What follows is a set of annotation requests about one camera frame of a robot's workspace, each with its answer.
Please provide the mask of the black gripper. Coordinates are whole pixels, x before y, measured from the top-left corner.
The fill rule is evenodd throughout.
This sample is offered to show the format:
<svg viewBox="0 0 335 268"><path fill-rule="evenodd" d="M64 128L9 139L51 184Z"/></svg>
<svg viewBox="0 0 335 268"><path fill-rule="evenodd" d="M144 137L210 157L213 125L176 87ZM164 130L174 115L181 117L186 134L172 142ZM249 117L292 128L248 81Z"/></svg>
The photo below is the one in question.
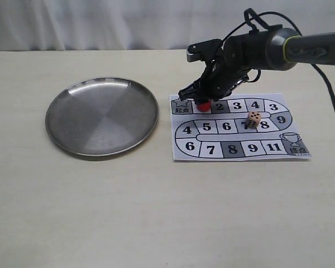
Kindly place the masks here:
<svg viewBox="0 0 335 268"><path fill-rule="evenodd" d="M251 69L267 69L265 47L268 35L237 35L222 44L216 59L205 62L203 74L193 85L179 90L181 101L220 100L249 80Z"/></svg>

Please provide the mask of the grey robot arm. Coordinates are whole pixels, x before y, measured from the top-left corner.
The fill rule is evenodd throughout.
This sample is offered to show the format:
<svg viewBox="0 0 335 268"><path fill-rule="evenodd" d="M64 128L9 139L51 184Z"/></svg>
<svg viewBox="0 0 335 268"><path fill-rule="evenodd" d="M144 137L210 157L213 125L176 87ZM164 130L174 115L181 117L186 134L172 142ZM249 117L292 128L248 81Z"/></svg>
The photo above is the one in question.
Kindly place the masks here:
<svg viewBox="0 0 335 268"><path fill-rule="evenodd" d="M199 79L179 91L180 100L196 104L232 94L255 70L287 71L297 63L335 66L335 32L300 36L291 28L274 27L229 37L223 46L202 42L196 55L206 68Z"/></svg>

